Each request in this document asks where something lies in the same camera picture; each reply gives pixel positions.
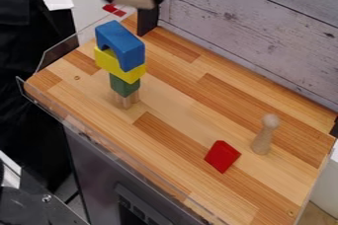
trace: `wooden block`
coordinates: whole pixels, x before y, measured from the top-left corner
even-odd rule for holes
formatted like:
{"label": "wooden block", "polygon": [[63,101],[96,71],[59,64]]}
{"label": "wooden block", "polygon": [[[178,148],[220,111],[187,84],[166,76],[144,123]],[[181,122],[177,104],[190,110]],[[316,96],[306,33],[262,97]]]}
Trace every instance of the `wooden block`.
{"label": "wooden block", "polygon": [[205,160],[223,174],[240,155],[237,150],[226,142],[218,140],[208,152]]}
{"label": "wooden block", "polygon": [[262,119],[263,128],[251,144],[253,152],[259,155],[268,154],[273,141],[273,132],[280,126],[280,119],[275,114],[266,114]]}
{"label": "wooden block", "polygon": [[130,107],[131,107],[131,98],[130,97],[122,98],[122,103],[123,103],[123,106],[124,106],[125,110],[130,109]]}
{"label": "wooden block", "polygon": [[117,21],[108,22],[95,29],[101,50],[111,49],[118,57],[121,69],[128,72],[144,63],[144,43]]}
{"label": "wooden block", "polygon": [[130,98],[131,98],[131,102],[132,102],[133,104],[138,103],[138,102],[139,102],[139,92],[138,92],[138,90],[135,91],[135,92],[133,92],[133,93],[130,95]]}
{"label": "wooden block", "polygon": [[133,84],[129,84],[113,74],[110,74],[109,76],[111,80],[111,88],[124,98],[128,97],[139,89],[139,79]]}
{"label": "wooden block", "polygon": [[95,47],[95,62],[97,66],[114,74],[129,84],[135,83],[145,73],[144,63],[133,68],[129,72],[124,72],[124,70],[120,68],[116,55],[110,49],[102,51],[98,47]]}

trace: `person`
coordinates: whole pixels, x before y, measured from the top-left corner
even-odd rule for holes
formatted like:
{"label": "person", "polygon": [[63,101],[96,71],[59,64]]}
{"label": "person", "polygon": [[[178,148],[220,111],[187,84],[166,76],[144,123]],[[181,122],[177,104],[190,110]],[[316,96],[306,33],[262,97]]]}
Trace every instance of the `person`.
{"label": "person", "polygon": [[70,10],[50,12],[43,0],[0,0],[0,150],[51,191],[70,173],[62,125],[23,97],[16,77],[27,80],[43,52],[74,33]]}

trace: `green block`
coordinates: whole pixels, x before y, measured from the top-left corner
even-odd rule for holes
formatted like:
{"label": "green block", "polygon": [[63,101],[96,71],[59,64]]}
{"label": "green block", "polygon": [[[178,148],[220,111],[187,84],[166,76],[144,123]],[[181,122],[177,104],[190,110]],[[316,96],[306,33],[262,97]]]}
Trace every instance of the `green block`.
{"label": "green block", "polygon": [[140,80],[129,84],[113,74],[109,74],[111,79],[111,88],[122,97],[128,97],[140,87]]}

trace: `gray wooden wall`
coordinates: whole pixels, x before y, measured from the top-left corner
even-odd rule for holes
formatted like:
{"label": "gray wooden wall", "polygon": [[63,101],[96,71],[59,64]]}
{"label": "gray wooden wall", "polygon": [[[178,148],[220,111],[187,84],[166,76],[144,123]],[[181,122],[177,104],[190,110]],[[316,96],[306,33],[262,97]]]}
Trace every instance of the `gray wooden wall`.
{"label": "gray wooden wall", "polygon": [[338,0],[165,0],[160,26],[338,112]]}

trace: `yellow block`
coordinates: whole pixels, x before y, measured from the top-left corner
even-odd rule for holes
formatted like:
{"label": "yellow block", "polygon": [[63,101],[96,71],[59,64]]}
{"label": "yellow block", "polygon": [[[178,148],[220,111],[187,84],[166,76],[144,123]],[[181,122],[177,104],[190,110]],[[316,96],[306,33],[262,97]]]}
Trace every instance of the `yellow block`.
{"label": "yellow block", "polygon": [[97,66],[105,69],[129,84],[133,84],[145,73],[144,63],[136,68],[133,68],[129,72],[124,72],[124,70],[120,68],[117,56],[110,49],[102,51],[100,48],[95,47],[95,62]]}

